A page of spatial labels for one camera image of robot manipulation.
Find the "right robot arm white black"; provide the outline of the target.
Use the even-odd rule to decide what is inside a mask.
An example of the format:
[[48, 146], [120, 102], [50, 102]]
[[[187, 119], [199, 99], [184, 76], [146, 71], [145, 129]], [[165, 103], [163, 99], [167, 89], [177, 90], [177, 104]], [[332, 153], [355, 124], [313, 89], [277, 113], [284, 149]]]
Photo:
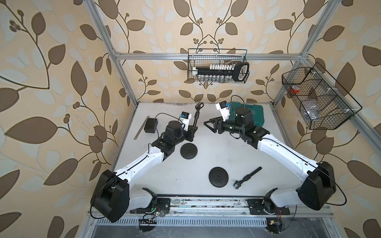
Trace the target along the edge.
[[221, 116], [203, 124], [214, 133], [237, 133], [245, 143], [273, 157], [299, 180], [300, 184], [286, 189], [269, 191], [263, 198], [265, 213], [272, 215], [289, 205], [305, 205], [312, 210], [320, 210], [336, 192], [333, 167], [327, 162], [318, 163], [286, 146], [268, 130], [256, 126], [252, 112], [239, 107], [235, 119], [229, 120], [229, 107], [216, 105]]

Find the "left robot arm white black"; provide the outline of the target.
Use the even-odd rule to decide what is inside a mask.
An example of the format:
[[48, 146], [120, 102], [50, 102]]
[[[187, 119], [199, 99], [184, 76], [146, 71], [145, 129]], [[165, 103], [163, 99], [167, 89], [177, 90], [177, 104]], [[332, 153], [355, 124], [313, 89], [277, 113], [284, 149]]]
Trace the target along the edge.
[[185, 129], [182, 121], [170, 121], [164, 133], [148, 145], [148, 150], [136, 160], [116, 171], [106, 170], [98, 180], [90, 208], [95, 208], [111, 222], [118, 221], [127, 211], [152, 207], [156, 194], [148, 188], [130, 194], [134, 184], [150, 169], [162, 163], [175, 146], [193, 141], [198, 127], [196, 121]]

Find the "black microphone stand pole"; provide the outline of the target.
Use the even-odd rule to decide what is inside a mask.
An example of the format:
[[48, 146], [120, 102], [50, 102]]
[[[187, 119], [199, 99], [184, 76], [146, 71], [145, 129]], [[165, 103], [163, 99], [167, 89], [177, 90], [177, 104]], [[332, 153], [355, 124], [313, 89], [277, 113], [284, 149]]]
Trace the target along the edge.
[[199, 102], [196, 104], [195, 106], [195, 115], [194, 115], [194, 121], [193, 121], [193, 126], [196, 127], [196, 124], [197, 124], [197, 121], [199, 119], [199, 114], [200, 114], [200, 110], [204, 107], [204, 103], [203, 102]]

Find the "black round stand base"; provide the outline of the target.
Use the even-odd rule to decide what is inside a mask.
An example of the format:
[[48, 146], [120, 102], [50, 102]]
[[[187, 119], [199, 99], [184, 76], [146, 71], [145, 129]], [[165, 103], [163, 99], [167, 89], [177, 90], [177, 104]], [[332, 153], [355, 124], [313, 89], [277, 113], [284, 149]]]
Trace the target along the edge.
[[192, 143], [184, 144], [180, 149], [181, 156], [186, 160], [191, 160], [197, 156], [198, 149]]

